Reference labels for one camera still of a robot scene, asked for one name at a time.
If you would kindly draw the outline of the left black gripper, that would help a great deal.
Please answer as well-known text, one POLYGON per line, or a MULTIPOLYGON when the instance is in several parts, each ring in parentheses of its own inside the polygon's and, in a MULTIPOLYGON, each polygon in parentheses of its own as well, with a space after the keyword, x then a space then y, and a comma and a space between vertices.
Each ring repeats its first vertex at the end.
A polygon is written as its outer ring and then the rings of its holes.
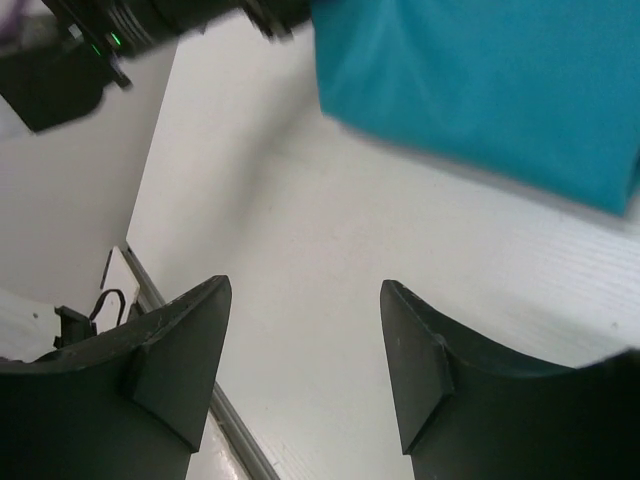
POLYGON ((118 66, 231 13, 241 12, 268 39, 289 37, 311 18, 307 0, 114 0, 46 1, 63 23, 76 27, 122 88, 131 84, 118 66))

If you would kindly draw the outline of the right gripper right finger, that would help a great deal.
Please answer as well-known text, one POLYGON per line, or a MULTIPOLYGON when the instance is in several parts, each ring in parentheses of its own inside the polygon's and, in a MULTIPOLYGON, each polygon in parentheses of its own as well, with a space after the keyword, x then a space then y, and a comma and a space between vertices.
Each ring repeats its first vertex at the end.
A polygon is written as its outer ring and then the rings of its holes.
POLYGON ((401 448, 418 479, 635 479, 639 353, 572 368, 506 346, 403 284, 380 291, 401 448))

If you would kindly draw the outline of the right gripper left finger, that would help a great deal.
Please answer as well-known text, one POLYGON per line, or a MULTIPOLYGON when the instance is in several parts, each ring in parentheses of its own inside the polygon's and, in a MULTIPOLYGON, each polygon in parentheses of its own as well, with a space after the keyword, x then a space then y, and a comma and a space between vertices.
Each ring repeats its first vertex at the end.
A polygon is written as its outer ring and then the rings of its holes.
POLYGON ((5 479, 182 479, 204 433, 227 276, 41 359, 1 365, 5 479))

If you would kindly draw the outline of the teal t shirt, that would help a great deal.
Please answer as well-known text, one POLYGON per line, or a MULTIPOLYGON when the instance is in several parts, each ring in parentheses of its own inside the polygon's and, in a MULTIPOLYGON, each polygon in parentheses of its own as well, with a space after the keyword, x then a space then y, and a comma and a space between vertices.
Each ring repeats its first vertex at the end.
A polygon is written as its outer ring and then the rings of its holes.
POLYGON ((316 1, 322 111, 616 215, 639 188, 635 1, 316 1))

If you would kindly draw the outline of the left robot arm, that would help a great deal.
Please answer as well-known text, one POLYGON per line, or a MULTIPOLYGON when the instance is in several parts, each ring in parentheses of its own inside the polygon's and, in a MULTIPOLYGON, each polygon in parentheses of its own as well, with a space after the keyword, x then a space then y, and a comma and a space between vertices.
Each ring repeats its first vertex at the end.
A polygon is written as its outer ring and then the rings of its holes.
POLYGON ((1 135, 40 134, 92 114, 111 84, 131 86, 121 60, 235 12, 269 39, 311 17, 308 1, 113 0, 1 4, 1 135))

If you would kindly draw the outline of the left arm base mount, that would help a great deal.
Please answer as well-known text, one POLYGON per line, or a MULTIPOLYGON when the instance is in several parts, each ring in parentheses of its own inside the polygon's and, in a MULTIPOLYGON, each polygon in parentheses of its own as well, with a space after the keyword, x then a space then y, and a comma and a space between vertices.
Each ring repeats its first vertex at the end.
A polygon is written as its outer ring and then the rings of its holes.
POLYGON ((56 349, 124 325, 165 304, 133 250, 113 247, 103 270, 100 294, 88 314, 67 306, 54 308, 60 319, 56 349))

